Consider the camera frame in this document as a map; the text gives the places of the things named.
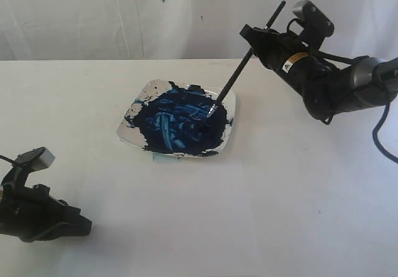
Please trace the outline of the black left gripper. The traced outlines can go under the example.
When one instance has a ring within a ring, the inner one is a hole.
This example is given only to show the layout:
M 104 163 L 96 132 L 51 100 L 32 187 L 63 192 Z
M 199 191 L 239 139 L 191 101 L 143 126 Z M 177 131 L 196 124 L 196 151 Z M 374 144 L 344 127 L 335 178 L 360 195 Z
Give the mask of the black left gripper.
M 85 237 L 92 221 L 80 216 L 80 209 L 35 189 L 38 197 L 19 197 L 11 185 L 1 186 L 1 234 L 26 243 L 62 237 Z

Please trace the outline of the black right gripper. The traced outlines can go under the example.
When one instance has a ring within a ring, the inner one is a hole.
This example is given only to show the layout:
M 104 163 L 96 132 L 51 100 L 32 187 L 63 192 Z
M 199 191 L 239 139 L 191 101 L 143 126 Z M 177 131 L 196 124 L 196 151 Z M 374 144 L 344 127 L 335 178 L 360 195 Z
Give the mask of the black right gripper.
M 306 46 L 295 41 L 293 33 L 280 34 L 274 29 L 245 24 L 239 34 L 262 65 L 275 72 L 299 95 L 308 81 L 330 72 L 325 62 L 310 55 Z

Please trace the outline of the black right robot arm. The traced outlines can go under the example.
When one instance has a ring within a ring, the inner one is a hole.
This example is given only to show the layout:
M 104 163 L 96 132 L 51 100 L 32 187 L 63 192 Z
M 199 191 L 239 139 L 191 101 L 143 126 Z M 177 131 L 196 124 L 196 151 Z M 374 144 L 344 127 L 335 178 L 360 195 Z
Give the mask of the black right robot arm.
M 338 68 L 292 31 L 245 25 L 240 34 L 262 65 L 302 97 L 316 120 L 329 123 L 340 113 L 382 106 L 397 97 L 397 60 L 365 56 Z

